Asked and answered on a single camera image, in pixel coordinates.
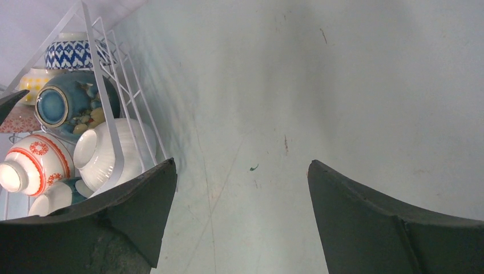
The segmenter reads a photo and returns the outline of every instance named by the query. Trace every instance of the yellow patterned bowl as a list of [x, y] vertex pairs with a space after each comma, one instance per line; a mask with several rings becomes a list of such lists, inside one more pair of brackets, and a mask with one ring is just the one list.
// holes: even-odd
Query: yellow patterned bowl
[[17, 90], [30, 90], [30, 92], [23, 97], [19, 103], [35, 105], [37, 94], [42, 87], [54, 76], [68, 72], [68, 70], [48, 70], [43, 67], [33, 67], [25, 74]]

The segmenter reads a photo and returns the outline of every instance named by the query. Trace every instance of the teal ceramic bowl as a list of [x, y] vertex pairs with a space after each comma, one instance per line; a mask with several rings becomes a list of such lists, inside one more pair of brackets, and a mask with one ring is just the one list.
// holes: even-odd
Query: teal ceramic bowl
[[[118, 93], [103, 79], [114, 118], [119, 118]], [[52, 78], [37, 95], [35, 115], [50, 133], [69, 142], [103, 123], [104, 108], [94, 72], [71, 71]]]

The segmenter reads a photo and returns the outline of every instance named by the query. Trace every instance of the white wall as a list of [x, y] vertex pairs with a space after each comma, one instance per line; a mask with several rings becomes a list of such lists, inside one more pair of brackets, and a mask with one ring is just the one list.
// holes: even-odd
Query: white wall
[[484, 220], [483, 25], [476, 0], [150, 1], [129, 16], [116, 30], [180, 175], [154, 273], [324, 272], [313, 159]]
[[[79, 0], [2, 0], [0, 2], [0, 84], [8, 86], [70, 7]], [[103, 17], [106, 30], [147, 0], [84, 0], [91, 19]], [[66, 31], [85, 31], [78, 18]]]

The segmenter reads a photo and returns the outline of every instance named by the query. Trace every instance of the bowl rim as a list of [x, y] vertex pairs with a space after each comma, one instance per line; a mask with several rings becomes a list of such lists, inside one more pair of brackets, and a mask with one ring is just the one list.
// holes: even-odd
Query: bowl rim
[[[60, 120], [60, 122], [56, 123], [56, 124], [50, 124], [50, 123], [47, 123], [40, 115], [39, 113], [39, 110], [38, 110], [38, 102], [39, 102], [39, 98], [40, 98], [40, 95], [46, 91], [46, 90], [55, 90], [57, 91], [60, 96], [62, 97], [62, 100], [64, 100], [64, 105], [66, 106], [66, 109], [64, 111], [64, 116], [62, 117], [62, 119]], [[39, 119], [39, 121], [44, 124], [46, 127], [50, 127], [50, 128], [56, 128], [56, 127], [60, 127], [67, 119], [67, 115], [69, 114], [69, 104], [67, 102], [67, 98], [66, 98], [66, 95], [62, 92], [62, 90], [58, 87], [55, 87], [55, 86], [44, 86], [40, 91], [39, 93], [37, 93], [37, 98], [35, 99], [35, 114], [37, 116], [37, 118]]]
[[54, 42], [69, 42], [69, 41], [85, 41], [87, 40], [87, 32], [85, 31], [67, 31], [59, 33]]

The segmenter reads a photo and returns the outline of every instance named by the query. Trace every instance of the green speck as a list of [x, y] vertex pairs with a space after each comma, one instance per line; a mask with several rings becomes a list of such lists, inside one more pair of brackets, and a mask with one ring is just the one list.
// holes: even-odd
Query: green speck
[[256, 170], [257, 167], [251, 167], [251, 171]]

